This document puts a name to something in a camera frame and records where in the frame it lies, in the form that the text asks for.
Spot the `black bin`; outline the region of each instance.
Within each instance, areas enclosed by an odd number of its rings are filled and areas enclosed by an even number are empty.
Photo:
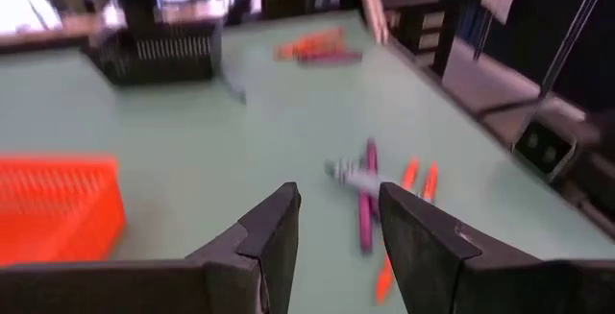
[[[265,19],[277,19],[306,14],[306,0],[262,0]]]
[[[448,0],[382,0],[390,33],[416,57],[442,76],[451,52],[458,3]]]
[[[222,20],[119,29],[86,54],[113,85],[208,81],[219,70]]]

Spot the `orange marker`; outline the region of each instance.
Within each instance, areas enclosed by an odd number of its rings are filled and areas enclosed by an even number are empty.
[[[376,283],[376,303],[383,304],[388,297],[391,288],[393,287],[393,267],[391,260],[386,256],[384,265],[378,273],[378,282]]]
[[[402,188],[410,191],[414,181],[416,180],[416,174],[419,172],[419,159],[413,158],[407,165],[404,175],[402,176]],[[384,265],[378,273],[378,280],[376,282],[376,303],[383,304],[384,300],[388,297],[388,294],[393,288],[393,266],[391,266],[391,260],[388,258],[388,254],[384,259]]]
[[[416,180],[416,174],[419,172],[419,160],[417,158],[413,158],[410,160],[410,163],[407,165],[406,170],[404,171],[404,176],[402,177],[402,188],[410,191],[412,189],[412,185]]]
[[[288,60],[301,55],[307,51],[317,51],[322,49],[334,50],[344,46],[344,29],[336,28],[323,32],[318,32],[303,36],[299,40],[286,43],[276,50],[278,60]]]
[[[430,171],[427,173],[425,179],[425,186],[423,187],[423,200],[433,204],[435,199],[435,189],[438,185],[438,164],[435,162],[431,165]]]

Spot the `table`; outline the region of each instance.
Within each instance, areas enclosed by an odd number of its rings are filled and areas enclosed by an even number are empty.
[[[304,69],[273,60],[276,44],[344,26],[361,65]],[[323,171],[356,157],[370,135],[381,172],[421,178],[437,161],[437,206],[540,258],[615,257],[615,245],[510,155],[417,68],[377,46],[353,13],[230,30],[229,82],[115,91],[66,50],[0,60],[3,153],[109,153],[120,161],[128,226],[113,258],[183,257],[285,181],[303,196],[290,313],[403,313],[396,291],[373,306],[383,260],[359,252],[357,195]]]

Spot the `marker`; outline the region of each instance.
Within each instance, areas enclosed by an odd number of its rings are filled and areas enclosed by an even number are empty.
[[[393,287],[393,267],[388,255],[384,259],[384,264],[378,273],[378,281],[376,282],[376,303],[383,304],[388,294]]]
[[[359,51],[327,51],[299,56],[297,62],[302,65],[311,64],[352,64],[361,61],[363,54]]]
[[[412,185],[414,185],[414,181],[416,181],[416,175],[419,172],[419,160],[417,158],[413,158],[410,160],[410,163],[407,165],[406,170],[404,171],[404,175],[402,176],[402,188],[410,191],[412,189]]]
[[[376,142],[373,138],[367,139],[365,148],[366,170],[372,174],[378,173],[378,159],[376,156]],[[374,205],[378,207],[378,202],[373,196],[364,191],[358,193],[358,233],[361,242],[361,249],[364,253],[372,252],[372,217],[370,212],[374,212]]]
[[[410,191],[414,181],[416,180],[416,174],[419,170],[419,160],[413,158],[407,165],[404,175],[402,176],[402,188]],[[388,298],[388,295],[393,288],[393,267],[391,266],[391,260],[388,254],[384,257],[384,264],[378,273],[378,280],[376,281],[376,303],[383,304]]]
[[[279,46],[276,50],[276,59],[288,60],[307,52],[341,49],[344,47],[343,36],[343,28],[303,36],[299,40]]]
[[[367,149],[365,150],[367,157],[367,171],[372,174],[378,174],[378,152],[376,151],[376,140],[373,137],[367,139]],[[369,196],[369,204],[372,214],[379,216],[378,196]]]
[[[433,204],[435,199],[435,189],[438,185],[438,164],[435,162],[431,164],[431,168],[427,173],[425,179],[425,186],[423,187],[423,200],[430,204]]]

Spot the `purple marker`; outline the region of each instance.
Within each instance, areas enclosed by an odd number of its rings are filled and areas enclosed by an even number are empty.
[[[376,152],[376,141],[373,137],[367,139],[367,150],[365,151],[367,157],[366,170],[374,175],[378,174],[378,153]],[[369,196],[369,206],[372,214],[376,217],[378,213],[378,197]]]
[[[366,170],[369,173],[378,173],[378,158],[376,155],[376,141],[370,137],[367,139],[365,149]],[[361,248],[364,253],[372,252],[372,216],[370,213],[378,212],[378,201],[369,193],[358,193],[358,223]]]
[[[303,65],[312,64],[350,64],[361,61],[363,54],[359,51],[330,51],[307,54],[297,59]]]
[[[364,253],[372,252],[372,216],[369,208],[369,195],[358,193],[358,237]]]

